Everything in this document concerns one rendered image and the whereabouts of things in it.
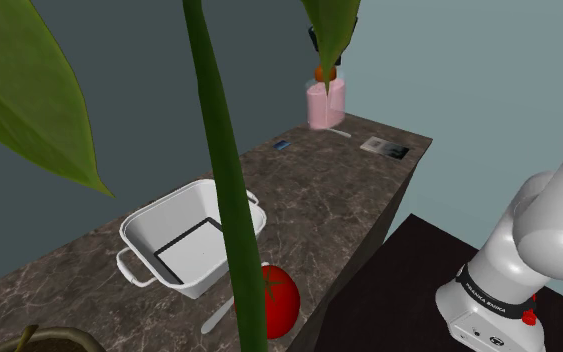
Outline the grey flat tablet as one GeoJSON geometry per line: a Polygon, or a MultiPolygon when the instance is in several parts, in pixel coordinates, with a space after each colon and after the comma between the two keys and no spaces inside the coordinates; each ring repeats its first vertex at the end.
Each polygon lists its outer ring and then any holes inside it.
{"type": "Polygon", "coordinates": [[[408,147],[375,136],[372,136],[368,140],[366,140],[360,146],[360,148],[368,152],[394,158],[397,160],[402,160],[409,152],[408,147]]]}

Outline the white utensil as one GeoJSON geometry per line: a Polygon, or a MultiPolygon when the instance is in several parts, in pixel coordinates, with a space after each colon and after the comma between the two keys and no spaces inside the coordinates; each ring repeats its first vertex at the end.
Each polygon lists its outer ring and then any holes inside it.
{"type": "Polygon", "coordinates": [[[233,306],[234,297],[231,297],[203,323],[200,332],[203,335],[210,333],[233,306]]]}

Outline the red tomato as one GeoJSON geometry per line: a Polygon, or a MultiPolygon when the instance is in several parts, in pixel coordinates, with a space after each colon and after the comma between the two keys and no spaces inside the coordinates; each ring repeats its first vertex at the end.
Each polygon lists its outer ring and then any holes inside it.
{"type": "Polygon", "coordinates": [[[267,339],[286,335],[295,325],[301,305],[298,287],[282,268],[262,266],[267,339]]]}

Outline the green potted plant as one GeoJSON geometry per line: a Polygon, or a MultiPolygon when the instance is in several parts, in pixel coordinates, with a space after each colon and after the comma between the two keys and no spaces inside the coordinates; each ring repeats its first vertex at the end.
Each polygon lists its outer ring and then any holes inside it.
{"type": "MultiPolygon", "coordinates": [[[[241,352],[268,352],[264,281],[239,154],[201,0],[182,0],[197,76],[241,352]]],[[[30,0],[0,0],[0,142],[103,194],[77,78],[30,0]]]]}

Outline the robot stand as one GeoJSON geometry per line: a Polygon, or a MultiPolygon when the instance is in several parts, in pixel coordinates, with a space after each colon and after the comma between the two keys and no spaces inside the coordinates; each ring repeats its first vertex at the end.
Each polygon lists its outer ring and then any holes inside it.
{"type": "MultiPolygon", "coordinates": [[[[435,294],[476,252],[409,215],[332,300],[315,352],[473,352],[452,337],[435,294]]],[[[533,310],[546,352],[563,352],[562,295],[543,287],[501,303],[523,328],[533,310]]]]}

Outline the pink translucent glass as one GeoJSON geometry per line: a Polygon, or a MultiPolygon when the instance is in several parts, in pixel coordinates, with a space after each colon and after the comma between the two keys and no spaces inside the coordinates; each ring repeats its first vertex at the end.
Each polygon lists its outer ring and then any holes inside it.
{"type": "Polygon", "coordinates": [[[343,72],[334,67],[335,78],[325,84],[315,77],[306,87],[307,121],[314,130],[328,129],[340,124],[345,117],[346,82],[343,72]]]}

